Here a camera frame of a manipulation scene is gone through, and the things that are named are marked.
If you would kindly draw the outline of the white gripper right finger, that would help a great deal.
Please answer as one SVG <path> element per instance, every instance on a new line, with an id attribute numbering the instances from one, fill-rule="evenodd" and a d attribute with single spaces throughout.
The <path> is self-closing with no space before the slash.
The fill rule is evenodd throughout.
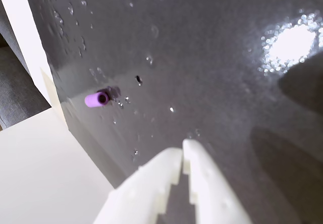
<path id="1" fill-rule="evenodd" d="M 252 223 L 227 179 L 202 144 L 183 141 L 183 174 L 189 178 L 189 203 L 196 223 Z"/>

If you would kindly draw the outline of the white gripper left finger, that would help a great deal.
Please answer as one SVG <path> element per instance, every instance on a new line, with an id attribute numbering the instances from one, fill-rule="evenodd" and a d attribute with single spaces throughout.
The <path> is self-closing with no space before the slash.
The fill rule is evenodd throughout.
<path id="1" fill-rule="evenodd" d="M 182 150 L 167 148 L 112 190 L 94 223 L 156 223 L 179 183 Z"/>

